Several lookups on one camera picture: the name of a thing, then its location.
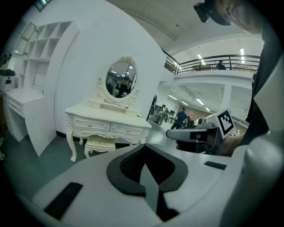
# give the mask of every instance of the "oval mirror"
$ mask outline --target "oval mirror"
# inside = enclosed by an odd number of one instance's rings
[[[116,62],[106,75],[106,90],[115,98],[124,98],[135,87],[136,70],[127,62]]]

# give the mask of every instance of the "ornate mirror frame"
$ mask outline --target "ornate mirror frame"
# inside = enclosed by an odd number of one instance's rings
[[[135,61],[132,59],[132,57],[130,56],[127,56],[127,57],[121,57],[119,59],[117,59],[115,62],[113,62],[111,64],[111,66],[113,66],[115,63],[118,63],[118,62],[126,62],[130,65],[132,65],[132,67],[135,69],[135,72],[136,72],[136,83],[135,83],[135,88],[129,93],[129,95],[127,95],[126,97],[123,97],[123,98],[116,98],[116,97],[113,97],[110,93],[108,93],[107,91],[107,87],[106,87],[106,80],[107,80],[107,73],[102,77],[102,87],[103,87],[103,92],[105,93],[105,95],[111,99],[112,101],[114,102],[125,102],[126,100],[130,99],[137,91],[138,91],[138,86],[139,86],[139,71],[138,71],[138,68],[137,68],[137,65],[135,63]]]
[[[114,65],[117,62],[126,62],[135,69],[136,71],[136,82],[135,82],[135,88],[123,98],[115,98],[111,94],[108,93],[107,87],[106,87],[106,79],[107,79],[107,73],[99,77],[97,87],[95,89],[95,92],[93,95],[88,99],[88,106],[94,107],[94,108],[106,108],[106,106],[109,106],[109,109],[116,109],[116,110],[123,110],[126,112],[126,114],[130,116],[136,116],[136,101],[139,91],[139,80],[140,80],[140,73],[138,70],[138,67],[135,63],[135,61],[132,59],[132,57],[121,57],[117,59],[115,62],[113,62],[109,68],[107,69],[107,72],[109,71],[110,67]]]

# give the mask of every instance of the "upholstered stool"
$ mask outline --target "upholstered stool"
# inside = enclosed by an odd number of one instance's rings
[[[93,150],[98,152],[113,151],[115,150],[114,139],[106,139],[99,136],[89,136],[85,145],[85,155],[89,158],[89,152],[92,154]]]

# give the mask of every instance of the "curved white wall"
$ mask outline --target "curved white wall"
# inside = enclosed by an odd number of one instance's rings
[[[147,117],[166,57],[129,15],[104,0],[53,0],[24,16],[36,25],[74,20],[80,28],[62,63],[55,92],[56,130],[66,132],[64,110],[88,99],[99,76],[122,56],[132,56],[140,72],[138,111]]]

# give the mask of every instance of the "desk drawer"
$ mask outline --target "desk drawer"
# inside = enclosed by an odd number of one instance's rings
[[[87,118],[80,118],[73,116],[74,127],[84,129],[84,130],[95,130],[95,131],[110,131],[110,122],[106,121],[96,121]]]
[[[18,105],[18,104],[16,104],[16,103],[14,103],[13,101],[9,100],[8,106],[9,106],[10,109],[12,109],[14,112],[16,112],[16,113],[19,114],[20,116],[24,117],[24,113],[23,113],[23,110],[22,110],[22,105]]]
[[[110,132],[123,133],[130,136],[141,136],[143,128],[111,123]]]

